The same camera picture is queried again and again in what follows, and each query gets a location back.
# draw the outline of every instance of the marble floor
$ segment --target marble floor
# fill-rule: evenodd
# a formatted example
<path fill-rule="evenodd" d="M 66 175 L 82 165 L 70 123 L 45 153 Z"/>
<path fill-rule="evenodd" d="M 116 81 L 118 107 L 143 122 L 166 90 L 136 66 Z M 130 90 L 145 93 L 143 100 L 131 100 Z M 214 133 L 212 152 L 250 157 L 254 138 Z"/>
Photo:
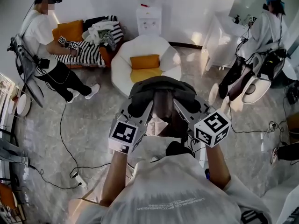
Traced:
<path fill-rule="evenodd" d="M 182 81 L 192 85 L 197 94 L 208 100 L 214 83 L 219 83 L 227 70 L 212 67 L 205 72 L 202 67 L 204 56 L 200 50 L 176 48 L 182 60 Z M 67 104 L 61 124 L 62 138 L 73 154 L 79 166 L 101 166 L 109 163 L 112 154 L 108 149 L 108 132 L 111 122 L 125 98 L 113 87 L 110 71 L 103 69 L 76 70 L 79 78 L 87 85 L 95 82 L 101 89 L 91 100 L 79 96 L 72 104 Z M 59 123 L 65 101 L 44 83 L 40 86 L 45 95 L 44 108 L 32 102 L 30 112 L 25 120 L 18 120 L 16 135 L 20 145 L 27 151 L 31 164 L 43 170 L 43 178 L 62 187 L 74 187 L 77 182 L 69 177 L 75 162 L 62 144 Z M 232 123 L 236 131 L 267 130 L 269 122 L 280 122 L 285 118 L 283 110 L 284 90 L 269 90 L 258 102 L 245 105 L 242 112 L 233 112 Z M 216 99 L 214 106 L 220 108 L 222 100 Z M 299 111 L 299 106 L 285 103 L 287 114 Z M 287 127 L 282 139 L 288 142 Z M 129 156 L 129 162 L 135 165 L 138 161 L 152 156 L 163 157 L 172 138 L 145 137 L 138 148 Z M 267 190 L 281 183 L 291 175 L 298 173 L 298 165 L 290 166 L 288 161 L 270 165 L 272 149 L 279 144 L 279 131 L 262 140 L 260 133 L 230 132 L 221 142 L 231 173 L 257 195 L 262 196 Z M 61 190 L 41 178 L 36 170 L 15 164 L 21 187 L 28 223 L 65 223 L 68 215 L 68 202 L 72 198 L 87 193 L 87 190 Z M 88 189 L 95 188 L 100 192 L 109 166 L 102 168 L 82 168 L 80 174 L 88 184 Z"/>

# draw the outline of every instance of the black and white striped blanket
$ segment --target black and white striped blanket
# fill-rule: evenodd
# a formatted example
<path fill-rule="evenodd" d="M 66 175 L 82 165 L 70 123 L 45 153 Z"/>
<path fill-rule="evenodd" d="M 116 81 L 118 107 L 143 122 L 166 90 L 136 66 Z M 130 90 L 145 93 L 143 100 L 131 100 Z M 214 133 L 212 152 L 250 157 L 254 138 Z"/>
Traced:
<path fill-rule="evenodd" d="M 114 29 L 113 31 L 111 31 L 111 34 L 113 35 L 116 44 L 123 38 L 123 33 L 119 25 L 114 25 Z M 78 44 L 79 47 L 82 48 L 81 53 L 78 57 L 71 57 L 70 55 L 55 55 L 55 58 L 67 65 L 98 65 L 99 67 L 105 67 L 105 61 L 102 58 L 99 49 L 100 47 L 106 47 L 108 50 L 111 50 L 107 42 L 100 43 L 98 46 L 91 45 L 89 42 L 85 41 L 78 42 Z"/>

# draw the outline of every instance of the white t-shirt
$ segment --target white t-shirt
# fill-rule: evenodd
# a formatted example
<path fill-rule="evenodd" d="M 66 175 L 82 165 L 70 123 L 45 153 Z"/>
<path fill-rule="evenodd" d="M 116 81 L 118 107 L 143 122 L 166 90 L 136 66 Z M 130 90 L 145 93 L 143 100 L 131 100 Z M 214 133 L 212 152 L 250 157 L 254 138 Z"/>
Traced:
<path fill-rule="evenodd" d="M 87 207 L 76 224 L 271 224 L 262 200 L 234 175 L 224 190 L 190 154 L 139 162 L 109 208 Z"/>
<path fill-rule="evenodd" d="M 22 26 L 27 24 L 28 20 L 31 20 L 31 17 L 35 13 L 39 15 L 35 17 L 28 26 L 23 36 L 23 40 L 26 43 L 31 54 L 37 55 L 39 59 L 50 60 L 49 68 L 43 69 L 44 72 L 49 73 L 56 67 L 57 60 L 53 55 L 50 55 L 50 53 L 47 52 L 46 49 L 46 45 L 54 40 L 48 17 L 46 15 L 40 14 L 36 10 L 31 10 L 26 16 Z M 36 71 L 35 75 L 41 76 L 42 74 Z"/>

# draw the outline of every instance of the yellow pillow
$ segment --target yellow pillow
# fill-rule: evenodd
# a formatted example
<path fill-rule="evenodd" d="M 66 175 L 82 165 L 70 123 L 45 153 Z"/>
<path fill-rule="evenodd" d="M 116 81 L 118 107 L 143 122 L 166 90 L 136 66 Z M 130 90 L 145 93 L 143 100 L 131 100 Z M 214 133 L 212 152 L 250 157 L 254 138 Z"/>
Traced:
<path fill-rule="evenodd" d="M 131 80 L 133 83 L 137 83 L 148 78 L 158 77 L 162 74 L 162 71 L 159 68 L 152 69 L 137 69 L 132 70 L 131 72 Z"/>
<path fill-rule="evenodd" d="M 58 40 L 60 36 L 66 38 L 70 42 L 81 42 L 83 41 L 83 21 L 72 21 L 69 23 L 58 24 L 58 27 L 52 31 L 54 39 Z"/>
<path fill-rule="evenodd" d="M 131 57 L 132 69 L 150 69 L 159 67 L 159 55 Z"/>

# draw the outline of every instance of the cushioned seat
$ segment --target cushioned seat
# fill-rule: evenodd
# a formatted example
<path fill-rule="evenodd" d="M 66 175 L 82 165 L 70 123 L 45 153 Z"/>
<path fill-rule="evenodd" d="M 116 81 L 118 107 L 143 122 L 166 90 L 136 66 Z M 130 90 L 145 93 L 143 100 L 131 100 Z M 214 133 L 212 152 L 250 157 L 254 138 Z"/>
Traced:
<path fill-rule="evenodd" d="M 111 62 L 112 84 L 126 97 L 130 95 L 134 85 L 130 78 L 130 58 L 147 55 L 159 55 L 162 76 L 181 79 L 181 59 L 178 52 L 162 37 L 141 35 L 124 43 Z"/>

